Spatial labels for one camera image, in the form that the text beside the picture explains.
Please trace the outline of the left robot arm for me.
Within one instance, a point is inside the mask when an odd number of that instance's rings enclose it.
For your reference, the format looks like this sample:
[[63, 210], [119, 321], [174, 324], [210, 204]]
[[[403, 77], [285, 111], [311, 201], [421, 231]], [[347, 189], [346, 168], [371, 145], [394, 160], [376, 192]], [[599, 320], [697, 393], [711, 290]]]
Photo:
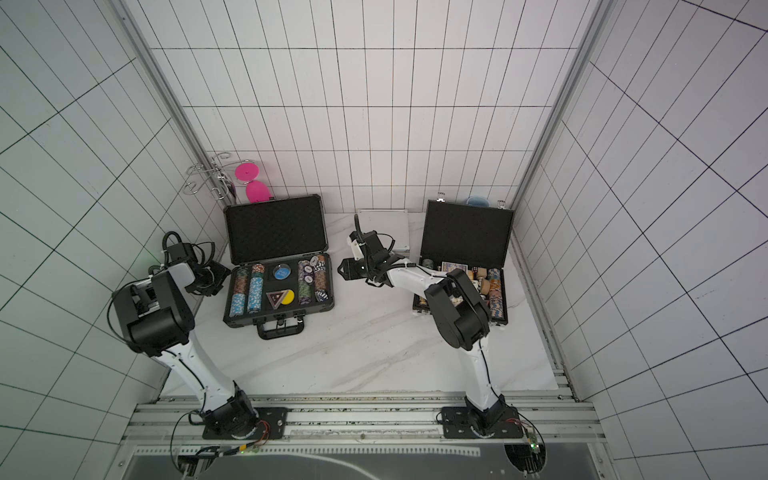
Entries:
[[184, 242], [176, 232], [162, 239], [163, 263], [147, 277], [128, 282], [112, 293], [108, 314], [116, 316], [113, 333], [135, 353], [153, 358], [175, 371], [193, 391], [198, 416], [209, 432], [224, 438], [247, 438], [259, 421], [247, 394], [216, 367], [194, 330], [195, 315], [188, 294], [212, 296], [223, 287], [230, 270], [198, 244]]

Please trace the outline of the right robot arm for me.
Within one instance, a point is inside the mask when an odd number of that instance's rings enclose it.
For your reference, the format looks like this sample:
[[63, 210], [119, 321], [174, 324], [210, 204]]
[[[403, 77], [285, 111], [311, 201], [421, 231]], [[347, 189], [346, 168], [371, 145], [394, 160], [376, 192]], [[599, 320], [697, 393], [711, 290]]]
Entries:
[[465, 402], [477, 429], [488, 429], [503, 416], [507, 403], [493, 386], [483, 341], [490, 333], [491, 314], [461, 269], [440, 272], [419, 265], [382, 245], [375, 231], [350, 233], [353, 256], [337, 272], [346, 281], [408, 291], [427, 302], [440, 337], [460, 355]]

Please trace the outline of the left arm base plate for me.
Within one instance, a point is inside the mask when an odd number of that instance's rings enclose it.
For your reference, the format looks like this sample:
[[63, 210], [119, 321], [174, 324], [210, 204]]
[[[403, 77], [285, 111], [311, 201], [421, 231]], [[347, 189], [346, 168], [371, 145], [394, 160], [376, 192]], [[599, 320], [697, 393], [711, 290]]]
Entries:
[[226, 426], [216, 428], [205, 426], [202, 438], [205, 440], [247, 440], [257, 441], [282, 439], [290, 410], [284, 407], [258, 408], [255, 416], [247, 420], [235, 420]]

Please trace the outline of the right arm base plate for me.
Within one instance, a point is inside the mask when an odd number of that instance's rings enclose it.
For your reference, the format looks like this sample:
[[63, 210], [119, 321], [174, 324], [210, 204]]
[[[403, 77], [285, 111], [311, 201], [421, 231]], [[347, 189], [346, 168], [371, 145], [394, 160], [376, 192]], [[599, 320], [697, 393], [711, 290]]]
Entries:
[[488, 412], [467, 406], [443, 407], [436, 419], [446, 439], [522, 439], [525, 436], [514, 407], [494, 407]]

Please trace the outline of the silver poker case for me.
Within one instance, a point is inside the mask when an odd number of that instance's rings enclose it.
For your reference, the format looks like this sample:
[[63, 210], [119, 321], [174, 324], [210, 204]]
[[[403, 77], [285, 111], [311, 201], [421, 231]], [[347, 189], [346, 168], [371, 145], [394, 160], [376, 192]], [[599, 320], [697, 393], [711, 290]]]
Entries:
[[384, 245], [394, 241], [396, 253], [410, 252], [409, 217], [406, 210], [360, 210], [358, 218], [364, 232], [376, 230]]

